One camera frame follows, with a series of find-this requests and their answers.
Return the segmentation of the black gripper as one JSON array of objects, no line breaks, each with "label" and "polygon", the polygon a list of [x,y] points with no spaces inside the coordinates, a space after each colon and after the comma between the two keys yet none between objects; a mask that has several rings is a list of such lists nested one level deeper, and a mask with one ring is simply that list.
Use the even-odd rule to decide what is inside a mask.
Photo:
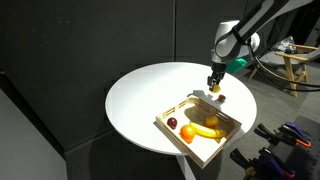
[{"label": "black gripper", "polygon": [[217,86],[220,86],[220,83],[222,82],[226,70],[226,65],[224,63],[217,63],[213,62],[212,66],[212,77],[207,77],[207,85],[209,86],[210,90],[214,89],[215,84]]}]

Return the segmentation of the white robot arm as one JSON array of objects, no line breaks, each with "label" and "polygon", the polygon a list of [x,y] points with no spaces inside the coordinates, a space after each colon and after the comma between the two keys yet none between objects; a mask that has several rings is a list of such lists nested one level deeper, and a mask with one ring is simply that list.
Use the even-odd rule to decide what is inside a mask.
[{"label": "white robot arm", "polygon": [[264,0],[235,25],[219,25],[212,50],[212,74],[207,78],[212,91],[223,79],[226,63],[253,51],[249,39],[272,19],[311,3],[313,0]]}]

